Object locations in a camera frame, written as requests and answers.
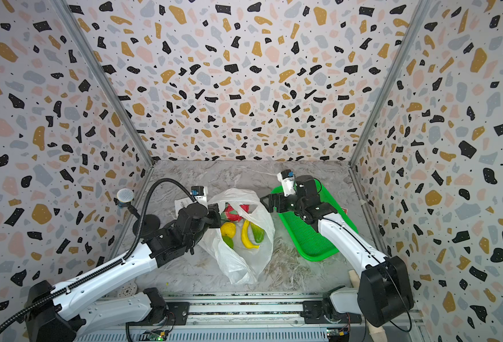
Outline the red apple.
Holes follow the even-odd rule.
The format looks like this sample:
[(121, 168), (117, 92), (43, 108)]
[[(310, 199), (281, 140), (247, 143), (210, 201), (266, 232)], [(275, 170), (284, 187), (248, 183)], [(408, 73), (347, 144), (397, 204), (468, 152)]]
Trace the red apple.
[[(241, 205), (240, 206), (246, 213), (250, 212), (250, 206), (249, 205)], [(224, 211), (224, 214), (227, 218), (228, 221), (230, 222), (240, 222), (243, 217), (239, 215), (239, 213), (231, 206), (227, 205)]]

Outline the green plastic basket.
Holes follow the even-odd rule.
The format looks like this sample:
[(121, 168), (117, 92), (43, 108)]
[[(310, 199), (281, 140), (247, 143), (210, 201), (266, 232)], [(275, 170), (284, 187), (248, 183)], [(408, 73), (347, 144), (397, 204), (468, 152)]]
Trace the green plastic basket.
[[(342, 211), (342, 207), (333, 198), (331, 193), (319, 180), (315, 180), (315, 183), (317, 184), (317, 190), (319, 191), (321, 201), (332, 205), (342, 216), (345, 223), (354, 232), (358, 233), (356, 225), (351, 221), (348, 215)], [(310, 225), (307, 225), (293, 212), (279, 213), (279, 218), (287, 229), (297, 251), (304, 259), (310, 262), (320, 262), (338, 254), (338, 249), (327, 238), (317, 233)]]

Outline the yellow banana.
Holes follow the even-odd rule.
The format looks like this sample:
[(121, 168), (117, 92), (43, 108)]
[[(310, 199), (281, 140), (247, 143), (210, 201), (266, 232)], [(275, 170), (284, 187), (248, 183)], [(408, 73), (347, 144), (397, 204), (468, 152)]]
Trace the yellow banana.
[(249, 238), (248, 235), (249, 228), (250, 228), (250, 222), (248, 220), (245, 220), (241, 230), (241, 241), (246, 249), (259, 249), (259, 245), (253, 244)]

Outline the white plastic bag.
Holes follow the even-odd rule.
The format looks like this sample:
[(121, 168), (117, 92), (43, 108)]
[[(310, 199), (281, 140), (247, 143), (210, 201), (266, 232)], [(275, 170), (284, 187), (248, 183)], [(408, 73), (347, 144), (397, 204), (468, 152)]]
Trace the white plastic bag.
[[(220, 228), (209, 229), (199, 245), (216, 259), (221, 272), (231, 284), (255, 283), (270, 262), (274, 249), (275, 228), (270, 213), (261, 204), (257, 194), (251, 190), (232, 188), (215, 195), (209, 203), (218, 204), (222, 225), (229, 222), (224, 214), (227, 205), (231, 205), (243, 219), (240, 222), (234, 222), (237, 228), (236, 235), (232, 238), (234, 249), (230, 249), (223, 242)], [(240, 207), (241, 205), (249, 205), (250, 212), (246, 213)], [(241, 241), (241, 230), (245, 220), (250, 222), (249, 238), (253, 244), (259, 245), (259, 249), (246, 249)], [(261, 244), (256, 244), (254, 241), (251, 223), (265, 231), (264, 241)]]

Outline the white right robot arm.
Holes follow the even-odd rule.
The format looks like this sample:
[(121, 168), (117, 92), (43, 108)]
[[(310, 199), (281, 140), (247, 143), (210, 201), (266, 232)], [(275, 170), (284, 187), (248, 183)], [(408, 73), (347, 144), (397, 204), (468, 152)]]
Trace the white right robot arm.
[(381, 327), (414, 306), (408, 270), (398, 257), (388, 257), (369, 244), (330, 203), (321, 199), (311, 175), (295, 176), (291, 170), (277, 175), (282, 191), (260, 199), (269, 212), (291, 212), (301, 223), (328, 239), (346, 258), (358, 276), (358, 286), (341, 287), (326, 299), (325, 316), (360, 314), (374, 327)]

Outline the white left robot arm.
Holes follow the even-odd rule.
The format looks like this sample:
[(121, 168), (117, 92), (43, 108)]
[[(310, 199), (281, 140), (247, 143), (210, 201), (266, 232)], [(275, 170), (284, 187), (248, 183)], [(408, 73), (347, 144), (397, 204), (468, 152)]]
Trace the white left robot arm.
[(56, 285), (44, 281), (31, 288), (25, 315), (30, 341), (74, 341), (123, 323), (174, 323), (176, 316), (157, 289), (122, 299), (102, 298), (187, 252), (193, 253), (205, 232), (220, 225), (218, 205), (199, 202), (182, 208), (177, 219), (166, 225), (155, 215), (141, 216), (133, 227), (138, 244), (128, 258), (118, 256), (68, 281)]

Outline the yellow lemon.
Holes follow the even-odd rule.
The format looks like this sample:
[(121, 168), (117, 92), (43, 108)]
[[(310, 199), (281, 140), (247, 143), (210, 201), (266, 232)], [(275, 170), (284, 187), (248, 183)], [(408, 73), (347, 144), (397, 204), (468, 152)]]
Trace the yellow lemon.
[(228, 237), (230, 239), (234, 238), (234, 236), (236, 235), (236, 231), (237, 228), (234, 222), (225, 222), (220, 228), (222, 236)]

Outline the green guava fruit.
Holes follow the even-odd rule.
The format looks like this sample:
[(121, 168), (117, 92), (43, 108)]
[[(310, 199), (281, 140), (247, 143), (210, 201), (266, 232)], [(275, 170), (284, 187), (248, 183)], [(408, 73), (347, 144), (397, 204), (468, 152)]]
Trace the green guava fruit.
[(255, 243), (261, 244), (264, 241), (265, 231), (261, 227), (253, 223), (251, 223), (251, 230), (254, 236)]

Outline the microphone on black stand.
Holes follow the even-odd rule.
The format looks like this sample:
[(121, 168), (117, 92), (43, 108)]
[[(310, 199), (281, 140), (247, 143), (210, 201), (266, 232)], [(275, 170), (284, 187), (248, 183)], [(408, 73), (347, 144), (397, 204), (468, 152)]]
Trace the microphone on black stand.
[[(132, 232), (135, 236), (137, 236), (141, 215), (138, 212), (138, 210), (132, 205), (133, 200), (134, 200), (134, 192), (128, 188), (123, 188), (119, 190), (115, 197), (116, 205), (121, 208), (125, 208), (127, 211), (130, 212), (130, 214), (132, 214), (136, 218), (136, 221), (133, 224)], [(159, 229), (160, 229), (160, 218), (157, 217), (156, 215), (147, 214), (145, 216), (140, 238), (150, 239)]]

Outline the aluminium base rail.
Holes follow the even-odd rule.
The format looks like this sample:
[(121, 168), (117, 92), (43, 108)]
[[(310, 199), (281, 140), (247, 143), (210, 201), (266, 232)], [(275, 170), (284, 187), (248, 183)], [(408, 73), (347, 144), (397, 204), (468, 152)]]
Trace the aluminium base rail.
[(374, 329), (351, 314), (339, 322), (321, 315), (321, 295), (301, 293), (167, 296), (170, 323), (113, 326), (83, 341), (428, 341), (417, 310)]

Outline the aluminium right corner post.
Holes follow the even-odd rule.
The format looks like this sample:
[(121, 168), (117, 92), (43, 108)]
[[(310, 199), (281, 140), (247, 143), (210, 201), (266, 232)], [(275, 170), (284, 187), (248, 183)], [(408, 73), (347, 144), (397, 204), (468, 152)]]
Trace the aluminium right corner post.
[(383, 109), (385, 102), (388, 99), (391, 88), (398, 78), (399, 72), (405, 62), (411, 46), (413, 45), (415, 35), (418, 33), (420, 25), (422, 24), (431, 4), (431, 0), (421, 0), (418, 2), (418, 5), (411, 17), (409, 27), (407, 28), (406, 33), (403, 37), (401, 47), (395, 55), (394, 62), (392, 63), (391, 68), (388, 71), (388, 75), (381, 87), (380, 93), (373, 106), (371, 115), (364, 125), (364, 130), (361, 134), (361, 137), (359, 138), (355, 151), (351, 156), (351, 159), (349, 161), (349, 167), (351, 169), (354, 169), (354, 166), (358, 164), (361, 152), (367, 144), (368, 135), (373, 131), (374, 124), (381, 115), (381, 110)]

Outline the aluminium corner post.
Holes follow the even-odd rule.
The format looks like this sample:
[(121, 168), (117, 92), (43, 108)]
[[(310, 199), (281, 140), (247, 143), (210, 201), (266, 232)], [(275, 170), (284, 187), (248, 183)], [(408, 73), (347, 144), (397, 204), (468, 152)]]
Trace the aluminium corner post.
[(395, 55), (394, 62), (392, 63), (391, 68), (388, 71), (388, 75), (381, 87), (380, 93), (373, 106), (371, 115), (364, 125), (364, 130), (361, 134), (361, 137), (359, 138), (355, 151), (351, 156), (351, 159), (349, 161), (349, 167), (351, 169), (354, 169), (354, 166), (358, 164), (361, 152), (367, 144), (368, 135), (373, 131), (374, 124), (381, 115), (381, 110), (383, 109), (385, 102), (388, 99), (391, 88), (398, 78), (399, 72), (405, 62), (411, 46), (413, 45), (415, 35), (418, 33), (420, 25), (422, 24), (431, 4), (431, 0), (421, 0), (418, 2), (418, 5), (411, 17), (409, 27), (407, 28), (406, 33), (403, 37), (401, 47)]
[(83, 34), (81, 28), (78, 25), (77, 20), (73, 16), (67, 1), (51, 1), (54, 11), (60, 18), (63, 25), (67, 28), (71, 38), (73, 39), (75, 45), (80, 50), (82, 57), (86, 61), (90, 68), (94, 78), (99, 83), (101, 89), (106, 95), (109, 103), (114, 107), (115, 112), (119, 116), (122, 124), (124, 125), (127, 134), (130, 136), (131, 140), (136, 146), (136, 150), (140, 153), (141, 158), (145, 161), (147, 168), (150, 169), (154, 166), (154, 161), (147, 152), (147, 148), (144, 142), (141, 140), (140, 136), (135, 129), (133, 122), (127, 115), (127, 112), (117, 96), (116, 92), (113, 90), (110, 81), (108, 80), (103, 68), (95, 57), (93, 50)]

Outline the aluminium left corner post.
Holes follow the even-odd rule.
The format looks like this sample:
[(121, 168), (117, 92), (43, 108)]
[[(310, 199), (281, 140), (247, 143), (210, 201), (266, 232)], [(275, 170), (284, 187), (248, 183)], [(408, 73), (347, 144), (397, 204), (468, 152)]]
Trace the aluminium left corner post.
[(135, 129), (133, 122), (127, 115), (127, 112), (117, 96), (116, 92), (113, 90), (110, 81), (108, 80), (103, 68), (95, 57), (93, 50), (83, 34), (81, 28), (78, 25), (77, 20), (73, 16), (67, 1), (51, 1), (54, 11), (60, 18), (63, 25), (67, 28), (71, 38), (73, 39), (75, 45), (80, 50), (82, 57), (86, 61), (90, 68), (94, 78), (99, 83), (101, 89), (106, 95), (109, 103), (114, 107), (115, 112), (119, 116), (122, 124), (124, 125), (127, 134), (130, 136), (131, 140), (136, 146), (136, 150), (140, 153), (141, 158), (145, 161), (147, 168), (150, 169), (154, 166), (154, 161), (147, 152), (147, 148), (144, 142), (141, 140), (140, 136)]

